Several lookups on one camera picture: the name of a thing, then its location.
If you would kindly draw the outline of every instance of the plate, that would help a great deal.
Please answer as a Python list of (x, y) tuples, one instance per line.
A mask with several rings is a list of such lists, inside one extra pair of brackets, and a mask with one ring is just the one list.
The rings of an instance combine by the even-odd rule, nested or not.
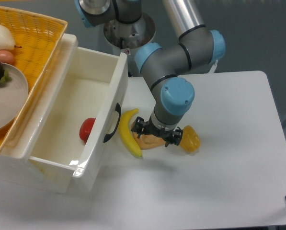
[(28, 97), (28, 82), (24, 74), (12, 65), (2, 65), (12, 80), (0, 83), (0, 129), (17, 116)]

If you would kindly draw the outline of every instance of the white plastic box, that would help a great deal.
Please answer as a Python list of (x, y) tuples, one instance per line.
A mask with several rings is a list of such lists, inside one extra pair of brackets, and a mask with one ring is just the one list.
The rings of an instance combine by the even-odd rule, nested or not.
[[(63, 193), (73, 178), (85, 191), (100, 168), (107, 134), (114, 134), (127, 87), (127, 56), (77, 47), (65, 34), (38, 100), (0, 153), (0, 179)], [(79, 129), (96, 117), (86, 144)]]

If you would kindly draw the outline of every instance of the yellow basket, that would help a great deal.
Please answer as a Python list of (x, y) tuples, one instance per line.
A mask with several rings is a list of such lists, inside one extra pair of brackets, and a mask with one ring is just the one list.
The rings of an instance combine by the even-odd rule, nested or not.
[(65, 30), (67, 22), (28, 11), (0, 6), (0, 24), (12, 33), (16, 45), (14, 66), (26, 76), (29, 86), (28, 98), (12, 124), (0, 130), (0, 151), (15, 133), (24, 114), (35, 98), (42, 77), (50, 63)]

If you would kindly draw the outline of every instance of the black handle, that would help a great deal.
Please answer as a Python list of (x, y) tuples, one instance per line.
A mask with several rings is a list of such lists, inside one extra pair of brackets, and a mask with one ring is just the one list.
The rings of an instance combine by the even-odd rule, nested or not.
[(106, 134), (106, 135), (104, 136), (104, 139), (103, 139), (103, 142), (104, 142), (104, 143), (106, 143), (107, 141), (109, 141), (109, 140), (113, 137), (113, 135), (115, 134), (115, 132), (116, 132), (116, 130), (117, 130), (117, 127), (118, 127), (118, 125), (119, 125), (120, 116), (121, 116), (121, 114), (122, 114), (122, 113), (121, 113), (121, 107), (120, 107), (120, 104), (119, 104), (119, 103), (116, 104), (115, 111), (118, 112), (118, 114), (119, 114), (118, 120), (117, 120), (117, 123), (116, 123), (116, 126), (115, 126), (115, 129), (113, 130), (112, 133)]

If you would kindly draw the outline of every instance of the red tomato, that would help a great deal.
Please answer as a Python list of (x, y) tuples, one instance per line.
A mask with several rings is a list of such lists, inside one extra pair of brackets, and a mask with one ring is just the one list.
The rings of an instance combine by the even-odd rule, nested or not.
[(95, 120), (96, 118), (92, 118), (92, 117), (87, 118), (81, 125), (79, 136), (80, 136), (80, 139), (84, 141), (84, 143), (87, 142), (87, 139), (90, 136)]

